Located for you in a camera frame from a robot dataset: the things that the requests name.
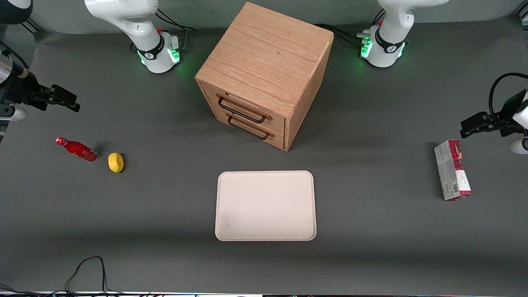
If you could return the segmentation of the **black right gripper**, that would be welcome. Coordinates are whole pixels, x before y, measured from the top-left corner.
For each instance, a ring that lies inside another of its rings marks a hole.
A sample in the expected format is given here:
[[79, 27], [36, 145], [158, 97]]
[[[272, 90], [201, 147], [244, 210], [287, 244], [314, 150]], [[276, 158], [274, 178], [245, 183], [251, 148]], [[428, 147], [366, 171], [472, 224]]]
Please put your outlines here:
[[4, 81], [4, 102], [25, 104], [42, 111], [45, 111], [48, 105], [59, 105], [76, 113], [80, 111], [75, 94], [58, 85], [52, 85], [49, 94], [46, 90], [32, 73], [28, 73], [24, 78], [11, 74]]

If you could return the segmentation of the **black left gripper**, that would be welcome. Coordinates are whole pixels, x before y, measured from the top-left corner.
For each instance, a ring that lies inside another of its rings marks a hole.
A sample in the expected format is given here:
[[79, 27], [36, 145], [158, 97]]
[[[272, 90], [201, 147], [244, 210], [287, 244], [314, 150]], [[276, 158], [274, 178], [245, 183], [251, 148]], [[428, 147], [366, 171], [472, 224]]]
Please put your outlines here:
[[[496, 117], [499, 120], [499, 132], [501, 137], [508, 137], [511, 134], [524, 134], [527, 135], [527, 124], [520, 124], [514, 119], [514, 115], [518, 112], [521, 107], [526, 107], [525, 101], [527, 91], [521, 91], [511, 98], [507, 99], [502, 109], [496, 113]], [[462, 139], [483, 133], [493, 132], [496, 128], [493, 126], [494, 119], [487, 112], [478, 112], [473, 116], [465, 119], [461, 123], [460, 136]]]

